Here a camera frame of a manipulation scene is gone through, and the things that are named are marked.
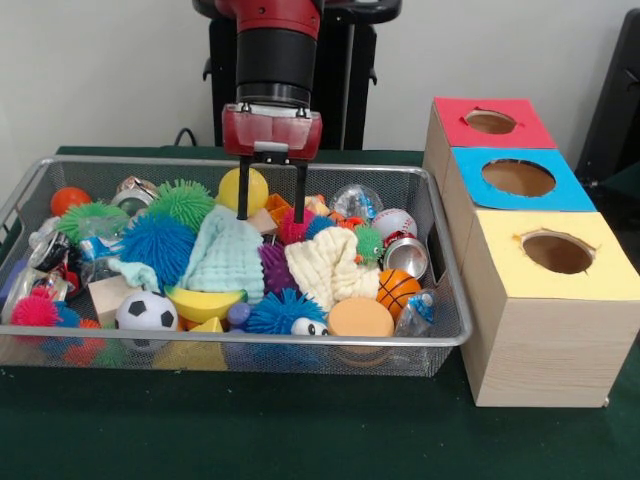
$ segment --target orange ball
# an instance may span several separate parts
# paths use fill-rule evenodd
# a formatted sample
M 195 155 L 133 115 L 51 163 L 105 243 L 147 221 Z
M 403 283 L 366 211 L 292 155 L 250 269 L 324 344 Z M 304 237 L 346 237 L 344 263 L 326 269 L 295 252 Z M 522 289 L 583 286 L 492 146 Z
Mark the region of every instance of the orange ball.
M 91 203 L 91 197 L 87 192 L 76 187 L 65 187 L 58 190 L 51 198 L 51 212 L 56 217 L 60 217 L 71 207 L 85 203 Z
M 420 283 L 404 270 L 385 270 L 380 274 L 377 300 L 396 321 L 409 299 L 421 289 Z

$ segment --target wooden box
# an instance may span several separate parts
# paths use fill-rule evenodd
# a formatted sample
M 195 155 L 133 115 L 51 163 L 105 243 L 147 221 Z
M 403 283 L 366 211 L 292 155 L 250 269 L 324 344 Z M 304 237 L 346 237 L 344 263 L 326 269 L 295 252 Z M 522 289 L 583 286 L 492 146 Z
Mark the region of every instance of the wooden box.
M 454 147 L 557 148 L 529 100 L 436 97 L 423 168 L 441 194 Z
M 478 208 L 595 211 L 555 149 L 452 148 L 442 190 L 460 269 Z
M 640 328 L 640 278 L 599 213 L 477 210 L 463 277 L 478 406 L 605 403 Z

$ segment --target light blue towel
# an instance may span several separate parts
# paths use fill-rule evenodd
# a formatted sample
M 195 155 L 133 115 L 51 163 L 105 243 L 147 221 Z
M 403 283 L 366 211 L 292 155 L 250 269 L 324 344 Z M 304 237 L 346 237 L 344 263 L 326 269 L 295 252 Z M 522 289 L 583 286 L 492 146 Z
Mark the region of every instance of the light blue towel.
M 222 205 L 200 227 L 180 287 L 200 292 L 245 290 L 250 304 L 264 296 L 264 277 L 258 248 L 262 236 Z

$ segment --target red lid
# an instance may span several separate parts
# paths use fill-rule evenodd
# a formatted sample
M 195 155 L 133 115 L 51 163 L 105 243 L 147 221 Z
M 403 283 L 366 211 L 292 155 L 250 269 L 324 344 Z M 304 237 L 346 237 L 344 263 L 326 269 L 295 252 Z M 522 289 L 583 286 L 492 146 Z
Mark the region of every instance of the red lid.
M 451 147 L 557 148 L 526 99 L 436 97 Z

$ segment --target wire mesh basket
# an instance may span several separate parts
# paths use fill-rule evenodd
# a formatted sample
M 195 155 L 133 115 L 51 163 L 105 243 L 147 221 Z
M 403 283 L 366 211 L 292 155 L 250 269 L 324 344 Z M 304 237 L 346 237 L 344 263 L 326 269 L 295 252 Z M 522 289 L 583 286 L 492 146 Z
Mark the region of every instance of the wire mesh basket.
M 0 212 L 4 259 L 0 285 L 14 264 L 31 253 L 29 233 L 50 216 L 52 195 L 79 186 L 94 199 L 109 201 L 130 175 L 155 184 L 182 178 L 217 191 L 237 164 L 229 161 L 55 156 L 36 163 Z M 272 192 L 292 201 L 295 170 L 256 166 Z M 0 325 L 0 365 L 104 367 L 122 369 L 230 370 L 397 376 L 434 375 L 451 349 L 471 333 L 471 316 L 447 230 L 437 186 L 424 170 L 410 167 L 311 165 L 309 193 L 331 198 L 351 183 L 375 190 L 385 208 L 409 212 L 431 261 L 423 286 L 436 291 L 430 338 L 299 337 L 19 327 Z M 87 292 L 70 306 L 96 318 Z

